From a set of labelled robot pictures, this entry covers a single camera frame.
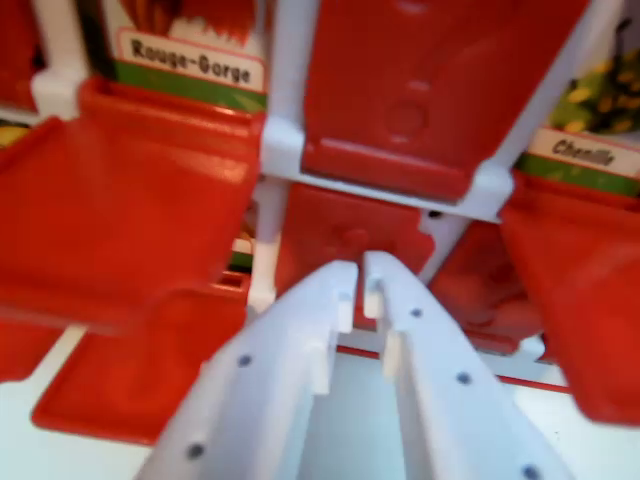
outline red flap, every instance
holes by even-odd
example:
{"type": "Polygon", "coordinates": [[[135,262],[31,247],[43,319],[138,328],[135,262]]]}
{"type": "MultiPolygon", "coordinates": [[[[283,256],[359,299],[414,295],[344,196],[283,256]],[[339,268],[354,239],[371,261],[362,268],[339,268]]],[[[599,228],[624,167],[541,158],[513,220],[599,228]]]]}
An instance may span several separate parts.
{"type": "Polygon", "coordinates": [[[262,121],[97,79],[0,156],[0,305],[121,326],[222,273],[262,121]]]}
{"type": "Polygon", "coordinates": [[[31,77],[43,59],[31,2],[3,0],[0,44],[0,103],[35,110],[31,77]]]}
{"type": "Polygon", "coordinates": [[[85,334],[38,401],[34,423],[154,443],[202,363],[242,328],[249,280],[226,272],[216,285],[165,297],[141,328],[85,334]]]}
{"type": "Polygon", "coordinates": [[[321,2],[305,95],[304,168],[460,198],[588,3],[321,2]]]}
{"type": "Polygon", "coordinates": [[[640,424],[638,202],[519,180],[502,232],[569,387],[589,417],[640,424]]]}
{"type": "Polygon", "coordinates": [[[0,383],[33,373],[63,330],[0,319],[0,383]]]}

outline white slotted part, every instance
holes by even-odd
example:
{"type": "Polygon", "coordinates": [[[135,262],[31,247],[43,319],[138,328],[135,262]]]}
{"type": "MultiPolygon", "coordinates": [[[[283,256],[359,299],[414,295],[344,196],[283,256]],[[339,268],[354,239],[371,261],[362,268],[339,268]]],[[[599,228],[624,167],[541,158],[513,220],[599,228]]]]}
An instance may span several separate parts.
{"type": "Polygon", "coordinates": [[[384,371],[396,386],[407,478],[572,478],[427,288],[388,253],[367,252],[364,270],[365,310],[379,320],[384,371]]]}

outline yellow object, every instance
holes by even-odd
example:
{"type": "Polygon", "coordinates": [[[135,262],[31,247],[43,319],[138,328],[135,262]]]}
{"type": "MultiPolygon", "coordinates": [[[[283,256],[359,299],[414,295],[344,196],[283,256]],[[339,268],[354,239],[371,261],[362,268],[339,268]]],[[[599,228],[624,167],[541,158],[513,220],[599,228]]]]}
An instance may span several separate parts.
{"type": "Polygon", "coordinates": [[[582,132],[587,128],[587,124],[583,120],[574,120],[564,126],[565,131],[571,133],[582,132]]]}
{"type": "Polygon", "coordinates": [[[636,79],[636,76],[633,74],[633,72],[622,72],[620,75],[618,75],[618,81],[622,82],[622,83],[631,83],[636,79]]]}
{"type": "Polygon", "coordinates": [[[591,90],[589,90],[588,88],[585,88],[585,87],[576,88],[573,92],[569,94],[569,96],[567,97],[567,100],[569,100],[571,103],[580,103],[580,102],[584,102],[590,96],[591,96],[591,90]]]}
{"type": "Polygon", "coordinates": [[[613,125],[614,132],[628,132],[633,127],[633,122],[629,119],[621,120],[613,125]]]}
{"type": "Polygon", "coordinates": [[[613,97],[604,97],[598,103],[598,111],[600,113],[609,113],[613,108],[613,97]]]}
{"type": "Polygon", "coordinates": [[[595,73],[607,73],[613,68],[613,60],[607,60],[593,69],[595,73]]]}
{"type": "Polygon", "coordinates": [[[0,148],[6,148],[17,142],[29,132],[28,128],[5,126],[0,127],[0,148]]]}

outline hole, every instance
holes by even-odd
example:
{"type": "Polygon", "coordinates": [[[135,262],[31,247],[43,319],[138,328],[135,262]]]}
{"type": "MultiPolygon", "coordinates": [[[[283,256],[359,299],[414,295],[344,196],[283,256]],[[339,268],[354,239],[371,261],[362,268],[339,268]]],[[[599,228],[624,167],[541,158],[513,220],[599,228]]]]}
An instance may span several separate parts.
{"type": "Polygon", "coordinates": [[[216,285],[220,285],[221,287],[240,288],[242,287],[243,280],[244,276],[242,274],[238,274],[235,272],[224,272],[216,285]]]}
{"type": "Polygon", "coordinates": [[[471,375],[469,375],[467,372],[460,372],[456,376],[456,380],[458,380],[458,382],[463,385],[469,385],[471,383],[471,375]]]}
{"type": "Polygon", "coordinates": [[[204,453],[204,445],[201,443],[192,443],[187,447],[187,458],[189,460],[195,460],[200,458],[204,453]]]}
{"type": "Polygon", "coordinates": [[[527,465],[522,469],[522,475],[527,480],[542,480],[540,471],[533,465],[527,465]]]}
{"type": "Polygon", "coordinates": [[[243,355],[238,359],[238,366],[239,367],[246,367],[252,361],[253,361],[253,358],[251,358],[251,355],[243,355]]]}

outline plastic toy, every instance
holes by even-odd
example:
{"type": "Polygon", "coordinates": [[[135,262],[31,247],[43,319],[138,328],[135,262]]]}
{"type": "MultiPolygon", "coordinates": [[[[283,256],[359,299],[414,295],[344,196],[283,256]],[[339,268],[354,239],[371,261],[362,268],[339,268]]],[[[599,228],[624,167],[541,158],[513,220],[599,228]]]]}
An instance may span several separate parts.
{"type": "Polygon", "coordinates": [[[73,2],[34,0],[36,112],[0,111],[38,124],[0,150],[0,306],[91,330],[34,420],[153,442],[246,307],[141,478],[293,478],[336,344],[382,355],[411,478],[567,478],[478,356],[640,424],[638,200],[512,172],[599,5],[279,0],[267,111],[240,112],[91,78],[73,2]],[[252,201],[250,285],[224,287],[252,201]],[[140,372],[171,380],[145,396],[140,372]]]}

